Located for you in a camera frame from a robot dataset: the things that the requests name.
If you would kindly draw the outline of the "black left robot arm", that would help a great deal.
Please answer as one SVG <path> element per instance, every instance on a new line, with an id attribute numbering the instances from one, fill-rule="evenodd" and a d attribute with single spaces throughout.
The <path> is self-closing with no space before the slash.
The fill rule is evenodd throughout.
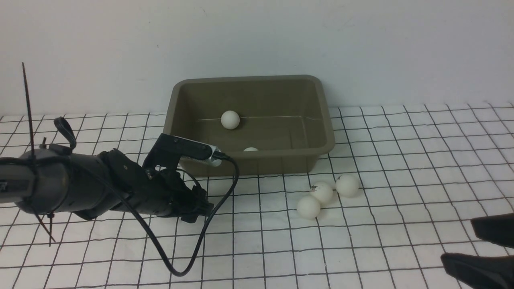
<path id="1" fill-rule="evenodd" d="M 145 170 L 113 149 L 99 155 L 72 154 L 66 161 L 50 162 L 58 154 L 35 150 L 37 166 L 27 152 L 14 163 L 1 159 L 1 202 L 14 203 L 28 214 L 71 212 L 93 220 L 105 212 L 129 212 L 123 198 L 145 215 L 180 217 L 194 223 L 209 216 L 214 205 L 198 185 L 189 188 L 174 170 Z"/>

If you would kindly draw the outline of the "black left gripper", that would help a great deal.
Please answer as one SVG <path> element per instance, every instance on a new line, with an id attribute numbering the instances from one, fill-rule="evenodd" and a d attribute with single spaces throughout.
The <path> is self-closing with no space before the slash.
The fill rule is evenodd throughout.
<path id="1" fill-rule="evenodd" d="M 140 214 L 194 223 L 213 212 L 207 192 L 200 185 L 189 188 L 181 178 L 177 153 L 151 151 L 143 166 L 117 149 L 102 152 L 100 159 L 109 169 L 113 188 Z"/>

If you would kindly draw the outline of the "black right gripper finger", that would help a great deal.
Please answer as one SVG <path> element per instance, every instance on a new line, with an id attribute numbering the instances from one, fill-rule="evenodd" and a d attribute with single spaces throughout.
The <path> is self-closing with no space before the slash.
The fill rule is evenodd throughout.
<path id="1" fill-rule="evenodd" d="M 514 257 L 482 257 L 444 253 L 441 261 L 446 273 L 473 289 L 512 289 Z"/>
<path id="2" fill-rule="evenodd" d="M 514 248 L 514 214 L 473 218 L 471 225 L 480 240 Z"/>

